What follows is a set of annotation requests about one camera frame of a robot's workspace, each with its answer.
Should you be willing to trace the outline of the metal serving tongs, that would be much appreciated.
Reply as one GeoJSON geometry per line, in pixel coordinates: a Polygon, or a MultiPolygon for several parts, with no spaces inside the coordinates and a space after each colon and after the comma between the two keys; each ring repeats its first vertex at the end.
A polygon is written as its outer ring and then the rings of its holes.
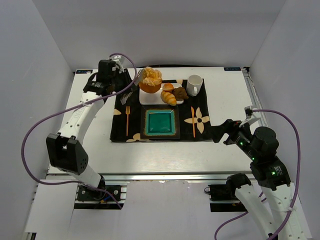
{"type": "Polygon", "coordinates": [[[127,89],[124,93],[120,94],[120,102],[122,105],[125,105],[127,103],[127,100],[130,98],[130,96],[138,89],[139,83],[143,79],[145,70],[142,68],[137,72],[137,77],[134,79],[133,85],[129,89],[127,89]]]}

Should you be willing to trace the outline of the large sugared ring bread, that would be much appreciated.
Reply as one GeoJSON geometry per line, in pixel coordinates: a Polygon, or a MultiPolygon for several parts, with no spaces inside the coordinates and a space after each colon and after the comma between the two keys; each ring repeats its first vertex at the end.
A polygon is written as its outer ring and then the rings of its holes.
{"type": "Polygon", "coordinates": [[[139,82],[139,88],[148,94],[154,94],[160,90],[162,81],[162,73],[148,66],[142,71],[142,80],[139,82]]]}

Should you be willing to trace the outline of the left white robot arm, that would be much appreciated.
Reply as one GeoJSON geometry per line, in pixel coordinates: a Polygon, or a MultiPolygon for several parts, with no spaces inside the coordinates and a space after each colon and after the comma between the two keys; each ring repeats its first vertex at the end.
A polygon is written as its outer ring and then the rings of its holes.
{"type": "Polygon", "coordinates": [[[50,165],[73,176],[92,188],[102,186],[102,176],[89,166],[89,156],[83,140],[98,111],[113,92],[125,92],[132,79],[123,67],[124,57],[114,55],[100,60],[98,71],[92,74],[83,88],[79,106],[55,134],[46,138],[50,165]]]}

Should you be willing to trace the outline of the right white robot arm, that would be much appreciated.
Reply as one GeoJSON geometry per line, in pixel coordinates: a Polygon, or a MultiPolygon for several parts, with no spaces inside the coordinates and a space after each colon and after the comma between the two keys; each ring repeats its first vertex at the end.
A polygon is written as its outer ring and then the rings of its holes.
{"type": "Polygon", "coordinates": [[[260,126],[254,132],[246,121],[227,119],[211,127],[212,140],[218,143],[227,134],[225,145],[236,145],[251,160],[250,169],[261,187],[269,207],[265,207],[249,178],[237,173],[227,178],[226,186],[246,208],[264,239],[304,240],[299,214],[294,207],[296,196],[292,192],[287,168],[277,157],[279,142],[269,127],[260,126]]]}

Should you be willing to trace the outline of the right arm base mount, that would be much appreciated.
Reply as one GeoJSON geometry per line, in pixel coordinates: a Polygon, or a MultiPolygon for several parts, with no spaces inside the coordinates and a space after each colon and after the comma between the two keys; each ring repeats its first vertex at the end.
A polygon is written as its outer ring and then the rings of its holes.
{"type": "Polygon", "coordinates": [[[247,209],[236,197],[236,189],[244,185],[252,185],[244,173],[237,173],[227,178],[224,184],[210,184],[204,188],[204,193],[209,196],[210,211],[212,213],[246,212],[247,209]]]}

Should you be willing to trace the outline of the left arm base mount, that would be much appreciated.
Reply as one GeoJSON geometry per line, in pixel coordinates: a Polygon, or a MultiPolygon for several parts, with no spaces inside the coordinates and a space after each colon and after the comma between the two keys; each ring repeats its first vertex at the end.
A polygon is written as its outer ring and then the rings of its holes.
{"type": "Polygon", "coordinates": [[[105,181],[104,191],[97,191],[79,184],[76,190],[75,210],[120,210],[125,203],[127,183],[105,181]]]}

